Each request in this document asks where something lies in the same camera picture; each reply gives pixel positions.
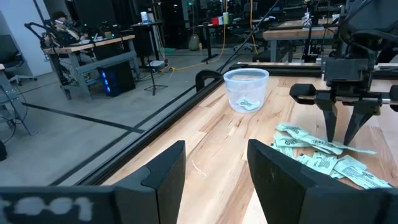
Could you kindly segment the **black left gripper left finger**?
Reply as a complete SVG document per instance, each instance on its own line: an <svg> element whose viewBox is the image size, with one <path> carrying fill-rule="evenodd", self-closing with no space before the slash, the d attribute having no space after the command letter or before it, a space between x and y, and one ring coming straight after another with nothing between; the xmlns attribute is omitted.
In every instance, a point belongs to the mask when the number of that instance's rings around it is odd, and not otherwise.
<svg viewBox="0 0 398 224"><path fill-rule="evenodd" d="M177 224L185 183L179 140L115 184L115 224Z"/></svg>

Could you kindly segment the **grey-green bag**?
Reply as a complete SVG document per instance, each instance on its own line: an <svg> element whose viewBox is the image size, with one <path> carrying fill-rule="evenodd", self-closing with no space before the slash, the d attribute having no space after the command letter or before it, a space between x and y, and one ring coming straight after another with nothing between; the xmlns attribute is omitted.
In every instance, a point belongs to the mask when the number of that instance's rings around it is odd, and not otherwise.
<svg viewBox="0 0 398 224"><path fill-rule="evenodd" d="M188 49L190 51L199 51L200 49L200 38L197 34L192 34L188 41Z"/></svg>

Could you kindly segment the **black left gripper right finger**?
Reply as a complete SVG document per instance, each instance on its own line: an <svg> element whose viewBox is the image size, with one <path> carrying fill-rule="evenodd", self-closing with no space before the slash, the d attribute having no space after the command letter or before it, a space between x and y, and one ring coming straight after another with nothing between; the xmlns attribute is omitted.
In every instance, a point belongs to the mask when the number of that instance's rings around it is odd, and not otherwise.
<svg viewBox="0 0 398 224"><path fill-rule="evenodd" d="M247 157L254 188L268 224L337 224L333 193L354 188L250 139Z"/></svg>

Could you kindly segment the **person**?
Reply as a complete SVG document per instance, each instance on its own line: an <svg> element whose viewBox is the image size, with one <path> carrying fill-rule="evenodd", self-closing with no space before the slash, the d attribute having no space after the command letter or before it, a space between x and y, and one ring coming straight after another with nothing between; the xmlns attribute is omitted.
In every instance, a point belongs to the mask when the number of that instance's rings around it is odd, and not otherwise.
<svg viewBox="0 0 398 224"><path fill-rule="evenodd" d="M52 24L55 33L51 33L51 39L57 47L66 47L71 44L77 44L82 40L86 40L88 35L79 33L74 27L66 25L68 16L63 11L56 11L52 14ZM63 76L68 80L69 84L76 85L77 79L72 74L73 65L68 54L60 54L58 56L59 63L68 73L63 73Z"/></svg>

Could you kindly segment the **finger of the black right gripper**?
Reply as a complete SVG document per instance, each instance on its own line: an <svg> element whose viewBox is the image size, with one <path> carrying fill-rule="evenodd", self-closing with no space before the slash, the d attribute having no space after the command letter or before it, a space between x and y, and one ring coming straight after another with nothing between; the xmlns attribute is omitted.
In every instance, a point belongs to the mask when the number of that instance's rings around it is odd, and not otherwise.
<svg viewBox="0 0 398 224"><path fill-rule="evenodd" d="M336 99L332 92L317 91L315 95L315 104L323 112L328 142L332 142L335 135L337 120L337 108L335 103Z"/></svg>
<svg viewBox="0 0 398 224"><path fill-rule="evenodd" d="M380 98L346 96L343 98L343 104L345 106L353 106L353 113L344 138L344 145L348 146L357 132L372 116L381 114L382 100Z"/></svg>

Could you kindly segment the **clear plastic cup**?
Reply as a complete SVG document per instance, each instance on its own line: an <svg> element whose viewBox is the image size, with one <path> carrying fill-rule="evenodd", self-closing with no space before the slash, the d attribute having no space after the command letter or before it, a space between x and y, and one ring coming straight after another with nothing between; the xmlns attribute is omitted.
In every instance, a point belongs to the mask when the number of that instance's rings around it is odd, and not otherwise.
<svg viewBox="0 0 398 224"><path fill-rule="evenodd" d="M232 109L238 113L252 113L261 109L266 97L268 78L269 72L259 68L238 68L226 72L223 79ZM259 101L260 106L256 110L247 111L236 103L242 97L253 102Z"/></svg>

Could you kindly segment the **black computer tower blue lights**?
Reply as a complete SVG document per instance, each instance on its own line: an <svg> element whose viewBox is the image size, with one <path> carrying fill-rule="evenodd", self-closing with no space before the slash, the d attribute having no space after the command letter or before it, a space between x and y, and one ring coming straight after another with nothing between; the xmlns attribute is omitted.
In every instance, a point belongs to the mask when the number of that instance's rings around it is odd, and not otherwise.
<svg viewBox="0 0 398 224"><path fill-rule="evenodd" d="M119 63L106 68L98 68L99 77L108 96L118 96L121 93L136 88L132 70L128 62Z"/></svg>

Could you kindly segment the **black desk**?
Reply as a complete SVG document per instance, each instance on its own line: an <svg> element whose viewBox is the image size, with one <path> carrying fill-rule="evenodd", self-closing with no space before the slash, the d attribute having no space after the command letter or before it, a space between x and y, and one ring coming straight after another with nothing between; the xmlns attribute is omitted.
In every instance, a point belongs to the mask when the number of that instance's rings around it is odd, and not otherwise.
<svg viewBox="0 0 398 224"><path fill-rule="evenodd" d="M139 23L129 27L129 29L136 36L133 41L137 56L141 61L141 67L146 68L150 65L150 56L154 55L155 60L160 60L160 50L158 46L158 32L156 28L162 25L161 21Z"/></svg>

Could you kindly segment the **black office chair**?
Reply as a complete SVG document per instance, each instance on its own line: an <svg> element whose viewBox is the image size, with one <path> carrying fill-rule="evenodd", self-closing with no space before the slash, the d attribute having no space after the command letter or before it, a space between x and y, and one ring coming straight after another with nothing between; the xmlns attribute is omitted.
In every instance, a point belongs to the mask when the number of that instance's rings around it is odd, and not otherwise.
<svg viewBox="0 0 398 224"><path fill-rule="evenodd" d="M22 85L22 79L37 81L37 78L28 75L18 75L17 71L25 63L22 54L16 47L10 35L0 35L0 64L3 64L5 74L10 82Z"/></svg>

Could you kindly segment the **black tripod stand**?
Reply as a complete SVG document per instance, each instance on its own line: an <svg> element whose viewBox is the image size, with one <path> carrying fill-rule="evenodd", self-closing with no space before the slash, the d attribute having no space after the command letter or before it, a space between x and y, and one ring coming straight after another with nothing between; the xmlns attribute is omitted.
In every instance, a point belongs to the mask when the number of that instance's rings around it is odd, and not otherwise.
<svg viewBox="0 0 398 224"><path fill-rule="evenodd" d="M159 88L168 88L167 85L158 85L155 83L155 75L156 74L163 74L164 70L169 68L168 63L165 60L151 60L147 58L147 62L141 66L145 72L149 72L148 75L144 75L143 77L137 77L137 82L144 82L144 81L151 81L151 85L145 88L145 91L151 91L152 96L155 96L156 91Z"/></svg>

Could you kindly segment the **wooden workbench grey legs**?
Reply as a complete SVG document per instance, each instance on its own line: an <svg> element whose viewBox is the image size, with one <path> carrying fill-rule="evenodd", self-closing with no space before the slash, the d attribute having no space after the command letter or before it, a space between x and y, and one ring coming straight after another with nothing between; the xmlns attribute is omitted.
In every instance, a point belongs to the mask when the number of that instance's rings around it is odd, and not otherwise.
<svg viewBox="0 0 398 224"><path fill-rule="evenodd" d="M63 94L68 100L71 100L71 91L72 90L81 90L82 93L89 98L92 99L89 86L94 85L99 81L99 78L92 78L91 80L85 80L83 77L84 74L90 73L97 68L107 68L120 63L130 62L130 68L136 75L141 74L141 69L139 68L137 54L134 48L133 39L135 35L125 35L112 39L104 39L101 41L94 42L90 40L87 44L75 44L68 47L44 47L42 49L45 55L49 56L51 65L56 70L58 75L58 80L60 82L60 88L63 91ZM123 47L123 43L127 42L129 51L126 53L122 53L119 55L115 55L106 59L98 60L93 63L89 63L88 65L80 65L77 58L77 53L83 50L89 49L97 49L98 47L102 47L105 45L111 44L121 44ZM72 75L77 79L76 85L69 84L66 80L64 80L63 73L61 71L61 66L58 62L58 56L60 54L67 54L71 60L72 64Z"/></svg>

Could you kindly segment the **black C-clamp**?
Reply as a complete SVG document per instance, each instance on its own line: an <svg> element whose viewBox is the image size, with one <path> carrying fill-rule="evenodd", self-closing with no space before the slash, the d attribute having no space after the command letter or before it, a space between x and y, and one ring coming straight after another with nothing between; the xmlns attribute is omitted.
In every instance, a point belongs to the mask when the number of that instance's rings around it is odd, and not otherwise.
<svg viewBox="0 0 398 224"><path fill-rule="evenodd" d="M222 78L222 74L216 72L214 70L202 70L198 72L195 76L195 88L196 92L199 92L205 87L205 80L209 78L213 78L215 80L220 80Z"/></svg>

